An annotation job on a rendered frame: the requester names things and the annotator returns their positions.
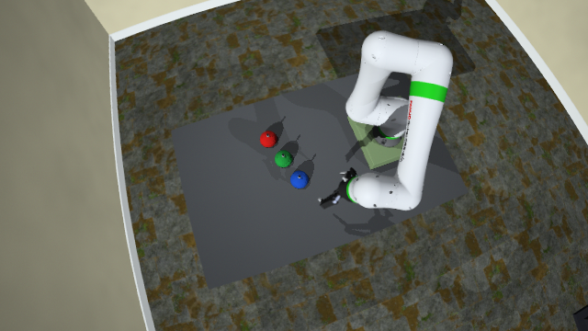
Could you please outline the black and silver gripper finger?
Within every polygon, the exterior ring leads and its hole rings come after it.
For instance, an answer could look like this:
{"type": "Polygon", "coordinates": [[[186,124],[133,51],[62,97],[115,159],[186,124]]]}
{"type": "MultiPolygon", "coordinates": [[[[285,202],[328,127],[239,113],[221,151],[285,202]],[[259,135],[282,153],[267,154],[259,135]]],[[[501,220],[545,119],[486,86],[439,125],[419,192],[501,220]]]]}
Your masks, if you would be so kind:
{"type": "Polygon", "coordinates": [[[320,199],[320,198],[318,198],[318,200],[320,200],[320,202],[321,202],[320,206],[323,209],[326,209],[328,207],[331,207],[334,204],[338,204],[338,200],[339,200],[340,196],[336,196],[336,192],[337,191],[338,191],[338,189],[335,190],[334,193],[332,195],[330,195],[329,197],[327,197],[326,199],[320,199]]]}
{"type": "Polygon", "coordinates": [[[356,174],[356,170],[355,170],[353,167],[351,167],[351,168],[350,168],[350,171],[347,171],[347,172],[341,172],[340,174],[341,174],[343,177],[345,177],[345,178],[347,178],[347,177],[352,177],[352,176],[357,176],[357,174],[356,174]],[[352,170],[352,169],[353,169],[353,170],[352,170]],[[350,172],[351,172],[351,174],[350,174],[350,172]],[[345,174],[346,174],[346,175],[345,175],[345,174]],[[352,176],[351,176],[351,175],[352,175],[352,176]]]}

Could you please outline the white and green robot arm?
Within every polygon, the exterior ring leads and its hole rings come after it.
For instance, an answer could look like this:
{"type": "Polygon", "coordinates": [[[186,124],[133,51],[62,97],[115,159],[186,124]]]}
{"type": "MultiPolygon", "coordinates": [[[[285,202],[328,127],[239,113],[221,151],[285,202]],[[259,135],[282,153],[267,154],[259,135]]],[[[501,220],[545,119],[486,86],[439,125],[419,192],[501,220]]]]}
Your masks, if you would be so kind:
{"type": "Polygon", "coordinates": [[[440,42],[385,30],[366,37],[358,82],[346,102],[346,113],[355,122],[374,125],[373,136],[383,146],[395,146],[402,137],[404,141],[394,177],[376,173],[343,177],[341,192],[347,201],[366,208],[404,211],[419,204],[452,67],[452,53],[440,42]],[[412,76],[409,101],[380,96],[391,72],[412,76]]]}

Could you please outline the green dome bell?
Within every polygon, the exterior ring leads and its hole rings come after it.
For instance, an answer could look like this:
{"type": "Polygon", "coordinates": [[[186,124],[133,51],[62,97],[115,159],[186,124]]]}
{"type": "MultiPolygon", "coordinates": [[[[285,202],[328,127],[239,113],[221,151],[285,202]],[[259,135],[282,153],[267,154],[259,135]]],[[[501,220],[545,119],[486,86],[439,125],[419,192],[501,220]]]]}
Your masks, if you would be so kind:
{"type": "Polygon", "coordinates": [[[279,151],[275,156],[275,162],[280,167],[287,167],[292,162],[292,155],[286,150],[279,151]]]}

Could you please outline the red dome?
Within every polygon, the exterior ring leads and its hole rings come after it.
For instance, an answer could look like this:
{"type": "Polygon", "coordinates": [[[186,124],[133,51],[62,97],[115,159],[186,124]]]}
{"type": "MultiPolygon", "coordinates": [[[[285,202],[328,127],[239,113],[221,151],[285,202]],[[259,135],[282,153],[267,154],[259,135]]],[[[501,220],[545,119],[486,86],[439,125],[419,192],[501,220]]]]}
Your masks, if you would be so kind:
{"type": "Polygon", "coordinates": [[[260,143],[264,147],[272,147],[277,143],[277,136],[272,131],[265,131],[260,137],[260,143]]]}

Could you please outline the blue bell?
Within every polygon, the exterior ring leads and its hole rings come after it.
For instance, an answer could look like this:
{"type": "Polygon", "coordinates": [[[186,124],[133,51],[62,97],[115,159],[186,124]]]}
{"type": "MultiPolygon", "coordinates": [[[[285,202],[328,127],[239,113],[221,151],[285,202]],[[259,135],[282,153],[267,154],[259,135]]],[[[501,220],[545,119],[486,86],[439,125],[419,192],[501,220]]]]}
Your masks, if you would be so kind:
{"type": "Polygon", "coordinates": [[[290,177],[290,183],[295,188],[305,188],[308,181],[308,176],[303,171],[296,171],[290,177]]]}

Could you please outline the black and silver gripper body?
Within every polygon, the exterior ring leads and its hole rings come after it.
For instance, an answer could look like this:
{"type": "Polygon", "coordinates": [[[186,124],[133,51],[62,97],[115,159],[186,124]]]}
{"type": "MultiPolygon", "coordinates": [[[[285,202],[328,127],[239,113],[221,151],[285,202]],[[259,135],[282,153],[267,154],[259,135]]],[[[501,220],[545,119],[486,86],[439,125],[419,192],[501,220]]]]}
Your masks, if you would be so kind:
{"type": "Polygon", "coordinates": [[[339,184],[339,186],[338,186],[338,191],[337,191],[337,193],[336,193],[336,196],[340,196],[340,198],[339,198],[339,199],[341,199],[341,198],[343,197],[343,196],[342,196],[342,194],[341,194],[341,187],[342,187],[342,184],[343,184],[343,180],[340,182],[340,184],[339,184]]]}

